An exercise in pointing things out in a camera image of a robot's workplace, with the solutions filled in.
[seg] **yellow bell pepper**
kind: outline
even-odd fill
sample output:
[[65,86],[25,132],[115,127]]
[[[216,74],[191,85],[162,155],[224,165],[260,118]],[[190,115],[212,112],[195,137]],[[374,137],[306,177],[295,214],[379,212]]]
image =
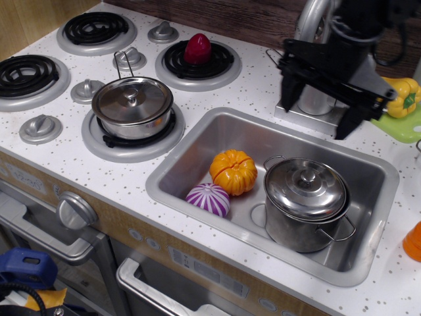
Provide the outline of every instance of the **yellow bell pepper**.
[[387,104],[387,113],[397,119],[414,112],[416,104],[421,101],[421,87],[412,78],[382,77],[397,92],[397,97]]

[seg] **orange pumpkin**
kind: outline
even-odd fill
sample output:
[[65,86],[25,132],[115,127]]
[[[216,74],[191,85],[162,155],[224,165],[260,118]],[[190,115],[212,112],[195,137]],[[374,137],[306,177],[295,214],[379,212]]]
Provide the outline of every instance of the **orange pumpkin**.
[[229,149],[219,153],[209,168],[213,183],[231,196],[253,189],[257,178],[255,162],[244,151]]

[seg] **oven handle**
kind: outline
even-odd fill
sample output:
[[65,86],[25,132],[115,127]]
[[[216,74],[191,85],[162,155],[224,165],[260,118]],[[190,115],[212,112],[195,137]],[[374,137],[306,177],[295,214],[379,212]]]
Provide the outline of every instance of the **oven handle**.
[[118,267],[116,278],[119,285],[129,293],[132,293],[141,301],[152,305],[167,316],[229,316],[229,314],[219,308],[206,304],[202,305],[197,311],[192,311],[186,306],[169,298],[148,284],[140,281],[134,276],[140,264],[133,259],[126,258]]
[[22,238],[35,242],[69,265],[81,265],[91,257],[94,248],[89,242],[78,238],[73,244],[66,245],[26,221],[24,219],[26,212],[27,208],[24,204],[0,192],[0,223],[2,225]]

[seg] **white countertop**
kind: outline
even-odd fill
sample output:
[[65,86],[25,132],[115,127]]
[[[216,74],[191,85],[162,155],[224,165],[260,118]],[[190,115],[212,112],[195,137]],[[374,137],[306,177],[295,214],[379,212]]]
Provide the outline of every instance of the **white countertop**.
[[[156,78],[155,58],[171,44],[151,43],[147,33],[159,25],[161,20],[102,3],[92,10],[123,14],[135,23],[138,35],[130,46],[136,47],[146,56],[147,64],[134,74]],[[187,26],[172,25],[180,33],[179,40],[188,40],[199,32]],[[44,106],[17,113],[0,113],[2,151],[167,232],[176,232],[177,237],[328,313],[352,316],[421,315],[421,263],[409,258],[402,249],[406,233],[421,221],[421,157],[416,160],[418,151],[414,144],[398,142],[365,121],[346,140],[335,141],[331,136],[274,118],[275,105],[280,99],[281,76],[275,64],[267,57],[266,48],[203,32],[210,39],[235,49],[241,57],[243,68],[234,82],[214,91],[183,92],[172,89],[174,102],[186,120],[184,135],[208,110],[232,107],[385,159],[399,171],[401,181],[370,274],[358,286],[333,286],[152,200],[145,190],[145,181],[166,155],[143,163],[121,164],[102,160],[89,152],[84,146],[80,128],[91,106],[73,102],[70,90],[86,78],[107,83],[116,80],[118,74],[112,67],[112,55],[80,57],[68,54],[58,47],[56,32],[15,55],[30,53],[61,60],[70,69],[70,86],[60,97]],[[47,144],[25,144],[19,137],[19,128],[28,119],[40,114],[57,117],[63,123],[64,130],[58,138]]]

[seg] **dishwasher door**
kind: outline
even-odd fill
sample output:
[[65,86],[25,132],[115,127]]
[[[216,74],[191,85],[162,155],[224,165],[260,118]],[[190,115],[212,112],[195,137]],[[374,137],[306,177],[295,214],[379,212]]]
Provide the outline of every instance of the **dishwasher door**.
[[53,207],[3,181],[0,226],[12,247],[51,256],[59,268],[54,287],[67,288],[66,303],[102,316],[130,314],[126,295],[115,278],[117,264],[107,235],[92,227],[65,228]]
[[160,263],[111,239],[120,265],[117,281],[132,316],[252,316],[244,309]]

